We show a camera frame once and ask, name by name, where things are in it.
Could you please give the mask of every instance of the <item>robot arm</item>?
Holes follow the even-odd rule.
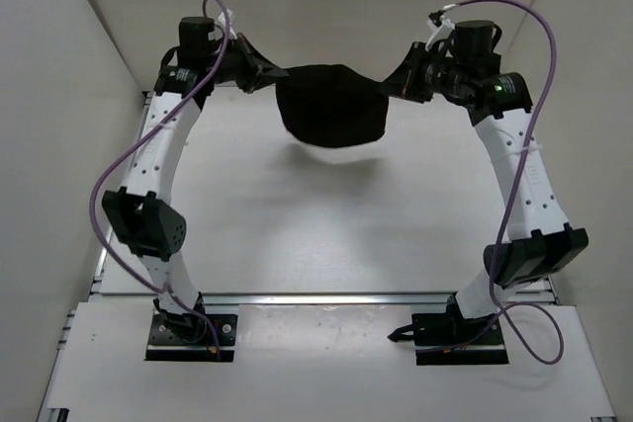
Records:
[[[507,204],[531,119],[525,81],[518,73],[499,72],[500,56],[493,51],[501,30],[493,22],[453,24],[438,12],[430,15],[428,25],[432,30],[428,42],[411,46],[403,63],[383,83],[383,92],[420,103],[439,93],[464,107],[491,158]],[[572,229],[559,206],[540,148],[532,136],[507,227],[509,243],[502,245],[500,266],[493,276],[500,302],[558,272],[588,245],[585,230]],[[453,327],[497,313],[490,295],[492,254],[491,245],[484,252],[485,268],[449,300]]]
[[[161,124],[206,75],[216,62],[220,41],[215,38],[215,22],[206,17],[184,18],[179,26],[180,44],[171,48],[154,86],[143,135],[160,126],[160,131],[136,156],[122,187],[104,194],[102,205],[118,239],[129,246],[148,270],[153,284],[169,292],[154,301],[164,325],[185,341],[194,340],[204,325],[183,305],[204,314],[201,294],[195,289],[182,256],[187,225],[171,207],[171,188],[176,167],[193,125],[210,98],[215,84],[234,81],[250,93],[273,84],[287,73],[259,54],[242,34],[226,31],[230,42],[225,58],[214,77],[167,124]],[[177,55],[177,65],[168,63]]]

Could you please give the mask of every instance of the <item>gray wall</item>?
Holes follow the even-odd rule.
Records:
[[[633,0],[536,0],[558,34],[557,80],[537,126],[553,186],[589,248],[557,280],[578,306],[616,413],[633,420]],[[548,59],[526,23],[506,68],[526,73],[536,98]]]
[[[0,0],[0,419],[33,422],[96,262],[91,185],[140,91],[86,0]]]

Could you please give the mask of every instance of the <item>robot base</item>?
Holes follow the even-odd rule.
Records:
[[[218,332],[221,347],[220,358],[218,358],[218,352],[213,347],[210,336],[204,336],[196,342],[183,341],[165,327],[162,315],[155,313],[151,319],[145,360],[231,363],[234,350],[226,347],[235,346],[237,315],[208,314],[207,316]]]
[[[477,336],[488,324],[486,319],[460,325],[459,330],[448,323],[446,313],[415,313],[413,319],[413,341],[415,363],[418,366],[468,366],[506,365],[507,352],[503,334],[498,324],[487,331],[476,342],[464,349],[441,352],[424,352],[427,348],[456,345]],[[422,328],[433,328],[430,331]]]

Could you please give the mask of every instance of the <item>cable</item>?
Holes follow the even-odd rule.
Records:
[[[541,92],[541,95],[538,98],[538,101],[536,102],[536,106],[534,107],[534,110],[532,111],[532,117],[530,119],[530,122],[527,126],[527,130],[525,132],[525,139],[523,140],[523,149],[521,150],[521,153],[520,153],[518,165],[516,168],[516,174],[514,175],[514,180],[512,181],[512,188],[510,189],[510,193],[507,198],[507,204],[505,205],[505,211],[503,212],[503,218],[501,219],[501,224],[499,226],[498,233],[497,233],[497,240],[495,241],[495,246],[493,248],[493,258],[492,258],[491,269],[490,269],[489,292],[490,292],[491,299],[493,303],[498,307],[499,312],[496,313],[491,318],[486,328],[484,328],[475,338],[467,341],[466,343],[443,346],[443,347],[438,347],[438,348],[427,348],[427,349],[418,350],[418,351],[421,353],[432,353],[432,352],[439,352],[439,351],[452,351],[452,350],[456,350],[456,349],[468,346],[472,344],[473,342],[475,342],[476,340],[480,339],[482,336],[484,336],[486,332],[488,332],[488,330],[490,330],[491,327],[495,323],[497,323],[497,321],[501,318],[501,316],[503,316],[505,317],[505,319],[507,320],[507,323],[510,325],[510,327],[516,334],[517,338],[519,339],[523,347],[527,350],[527,352],[539,363],[542,363],[543,365],[553,366],[559,363],[563,359],[563,354],[565,352],[565,338],[563,337],[563,331],[561,330],[561,327],[559,326],[558,322],[549,311],[547,311],[543,306],[537,303],[515,302],[515,303],[503,304],[502,302],[500,302],[497,296],[495,295],[495,278],[497,276],[497,273],[499,271],[499,266],[500,266],[501,243],[503,241],[503,236],[505,235],[505,230],[507,229],[507,225],[509,223],[510,215],[512,213],[512,207],[514,206],[514,202],[516,201],[516,195],[518,193],[518,187],[521,180],[521,175],[523,174],[523,171],[525,169],[525,162],[527,160],[527,155],[530,151],[529,149],[530,139],[531,139],[530,137],[532,136],[532,133],[534,132],[534,128],[536,127],[536,121],[538,120],[538,117],[541,114],[541,110],[543,109],[545,100],[547,99],[547,96],[552,87],[552,82],[554,81],[554,74],[556,73],[556,64],[558,61],[556,39],[554,37],[554,32],[552,31],[552,28],[550,27],[548,22],[545,20],[545,18],[541,14],[536,12],[530,6],[525,5],[521,2],[517,2],[515,0],[467,0],[465,2],[460,2],[458,4],[447,5],[446,7],[444,7],[443,10],[447,12],[456,7],[462,7],[465,5],[479,4],[479,3],[490,3],[490,2],[507,4],[514,7],[518,7],[519,9],[530,14],[539,22],[539,24],[541,24],[541,26],[545,30],[545,33],[547,34],[547,39],[550,46],[550,66],[547,72],[545,85],[543,86],[543,91]],[[512,321],[512,318],[507,312],[508,310],[516,306],[529,306],[532,308],[536,308],[537,310],[544,313],[545,316],[547,316],[549,320],[552,322],[552,324],[554,325],[554,329],[556,330],[558,340],[559,340],[559,351],[553,360],[545,360],[544,358],[541,358],[539,355],[537,355],[536,352],[529,345],[529,343],[527,343],[527,341],[525,340],[525,337],[521,334],[520,330],[516,327],[516,324]]]
[[[203,5],[203,13],[204,13],[205,17],[207,17],[207,3],[209,1],[210,0],[203,0],[203,4],[202,5]],[[220,7],[220,9],[222,10],[223,14],[225,15],[227,24],[229,25],[229,23],[228,23],[229,22],[228,8],[226,7],[225,3],[222,0],[213,0],[213,1],[215,1],[218,4],[218,6]],[[131,157],[135,152],[137,152],[141,147],[143,147],[153,137],[155,137],[156,134],[166,124],[168,124],[172,120],[172,118],[174,118],[176,115],[178,115],[180,113],[180,111],[182,111],[182,109],[189,103],[189,101],[191,101],[191,99],[196,94],[198,94],[198,92],[202,88],[204,88],[205,85],[209,81],[211,81],[211,79],[216,75],[216,73],[218,72],[218,69],[220,68],[220,65],[221,65],[223,59],[225,58],[226,49],[228,48],[228,41],[229,41],[229,36],[228,35],[224,35],[222,44],[220,46],[220,50],[218,52],[218,57],[216,58],[216,61],[214,62],[214,65],[211,68],[211,71],[209,71],[209,73],[207,74],[207,76],[205,76],[202,79],[202,81],[200,81],[200,83],[198,83],[184,98],[182,98],[182,101],[180,101],[180,103],[178,103],[176,105],[176,107],[169,114],[167,114],[160,121],[160,123],[158,123],[156,125],[155,128],[150,130],[137,143],[135,143],[132,147],[130,147],[130,149],[125,151],[108,168],[106,168],[106,170],[97,179],[97,182],[95,183],[95,185],[94,185],[94,187],[92,189],[92,192],[90,193],[90,201],[89,201],[90,225],[92,226],[92,230],[94,231],[95,235],[97,236],[97,239],[99,240],[101,245],[104,247],[104,249],[108,252],[108,254],[110,254],[112,256],[112,258],[128,274],[130,274],[136,281],[141,283],[144,287],[147,287],[152,292],[154,292],[154,293],[156,293],[158,295],[162,295],[165,292],[168,292],[170,294],[170,296],[172,297],[172,299],[176,302],[176,304],[178,306],[180,306],[183,310],[187,311],[188,313],[191,313],[194,316],[197,316],[198,318],[201,318],[205,322],[205,324],[207,325],[209,330],[211,331],[211,334],[212,334],[213,340],[214,340],[214,346],[216,346],[216,348],[218,349],[218,356],[220,356],[220,343],[219,343],[219,340],[218,340],[218,333],[217,333],[216,328],[214,327],[213,323],[211,322],[211,320],[206,315],[204,315],[203,313],[200,313],[200,312],[194,310],[193,308],[189,308],[188,306],[186,306],[182,302],[182,300],[180,300],[180,298],[178,298],[178,296],[176,296],[173,293],[173,289],[171,288],[171,284],[169,284],[169,280],[167,280],[167,282],[165,283],[165,286],[163,288],[159,288],[159,287],[155,286],[154,284],[149,282],[147,279],[145,279],[141,274],[139,274],[137,271],[135,271],[132,268],[132,266],[130,266],[130,264],[128,264],[119,255],[119,253],[115,250],[115,248],[112,245],[110,245],[110,243],[108,242],[108,239],[106,238],[105,233],[103,232],[101,227],[99,227],[99,220],[97,218],[97,199],[98,199],[101,187],[103,187],[103,184],[106,182],[108,177],[110,175],[112,175],[112,173],[118,167],[120,167],[129,157]]]

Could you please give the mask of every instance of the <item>table surface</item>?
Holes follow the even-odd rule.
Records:
[[[505,322],[509,365],[417,367],[386,335],[407,306],[242,306],[230,364],[147,362],[149,298],[80,304],[52,383],[68,422],[579,422],[613,415],[573,307],[550,307],[566,338],[554,367],[525,352]],[[548,320],[513,311],[543,357]]]
[[[172,206],[193,282],[220,294],[457,291],[503,210],[466,112],[443,99],[392,100],[381,140],[326,150],[285,131],[274,90],[236,88],[192,129]],[[108,259],[101,292],[144,289]]]

